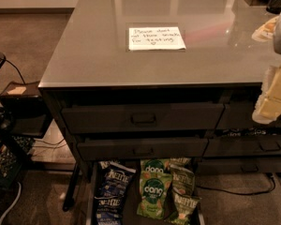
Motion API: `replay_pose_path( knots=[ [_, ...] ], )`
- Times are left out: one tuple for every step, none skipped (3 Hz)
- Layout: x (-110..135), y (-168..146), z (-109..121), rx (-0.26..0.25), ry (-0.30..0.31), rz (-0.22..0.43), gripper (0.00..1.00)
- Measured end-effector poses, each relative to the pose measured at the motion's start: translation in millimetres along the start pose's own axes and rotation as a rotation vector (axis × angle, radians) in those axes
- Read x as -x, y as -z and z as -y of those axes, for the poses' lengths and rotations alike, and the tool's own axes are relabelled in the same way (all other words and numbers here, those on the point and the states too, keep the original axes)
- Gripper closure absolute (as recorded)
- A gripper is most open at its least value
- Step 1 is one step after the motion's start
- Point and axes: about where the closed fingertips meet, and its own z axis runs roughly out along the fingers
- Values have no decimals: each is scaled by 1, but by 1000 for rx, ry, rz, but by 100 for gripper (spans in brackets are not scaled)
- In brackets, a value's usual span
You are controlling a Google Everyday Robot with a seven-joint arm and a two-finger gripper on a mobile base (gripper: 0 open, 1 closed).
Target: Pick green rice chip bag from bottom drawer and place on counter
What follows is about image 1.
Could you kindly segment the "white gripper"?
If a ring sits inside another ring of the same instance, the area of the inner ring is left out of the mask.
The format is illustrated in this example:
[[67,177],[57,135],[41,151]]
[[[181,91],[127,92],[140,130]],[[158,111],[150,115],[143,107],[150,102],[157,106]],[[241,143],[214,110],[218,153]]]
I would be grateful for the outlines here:
[[[271,40],[274,51],[281,55],[281,15],[267,21],[257,29],[252,38],[259,42]],[[281,65],[269,66],[264,73],[261,94],[252,113],[259,124],[270,124],[281,115]]]

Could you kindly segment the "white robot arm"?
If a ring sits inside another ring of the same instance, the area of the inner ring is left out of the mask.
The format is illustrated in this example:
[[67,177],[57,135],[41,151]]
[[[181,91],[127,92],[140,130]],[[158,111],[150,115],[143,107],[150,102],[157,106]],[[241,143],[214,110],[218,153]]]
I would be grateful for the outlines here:
[[[281,12],[257,29],[252,38],[256,41],[273,41],[274,52],[281,55]],[[263,77],[261,94],[252,113],[259,124],[270,124],[281,115],[281,66],[269,67]]]

